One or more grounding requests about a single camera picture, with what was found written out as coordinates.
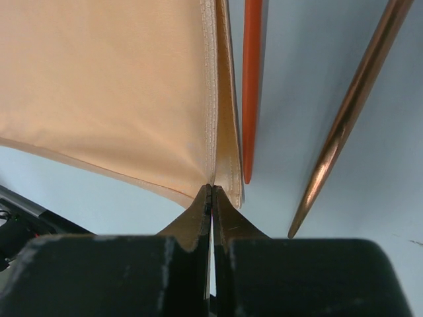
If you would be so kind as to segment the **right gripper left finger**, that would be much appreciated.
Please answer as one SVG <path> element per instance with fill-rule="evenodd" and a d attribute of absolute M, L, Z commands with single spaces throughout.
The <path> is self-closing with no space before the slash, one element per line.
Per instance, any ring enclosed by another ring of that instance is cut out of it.
<path fill-rule="evenodd" d="M 154 235 L 46 234 L 2 271 L 2 316 L 207 316 L 212 188 Z"/>

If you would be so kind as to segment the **peach cloth napkin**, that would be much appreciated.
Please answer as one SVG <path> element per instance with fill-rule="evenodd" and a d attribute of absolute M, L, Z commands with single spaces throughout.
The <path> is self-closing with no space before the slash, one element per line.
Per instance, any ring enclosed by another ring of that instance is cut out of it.
<path fill-rule="evenodd" d="M 243 178 L 226 1 L 2 1 L 1 144 L 188 207 Z"/>

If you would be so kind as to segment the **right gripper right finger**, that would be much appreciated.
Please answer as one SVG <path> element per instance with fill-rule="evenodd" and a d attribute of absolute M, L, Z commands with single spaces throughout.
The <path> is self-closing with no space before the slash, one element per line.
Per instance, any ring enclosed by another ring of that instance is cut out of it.
<path fill-rule="evenodd" d="M 410 316 L 374 242 L 270 238 L 211 190 L 218 316 Z"/>

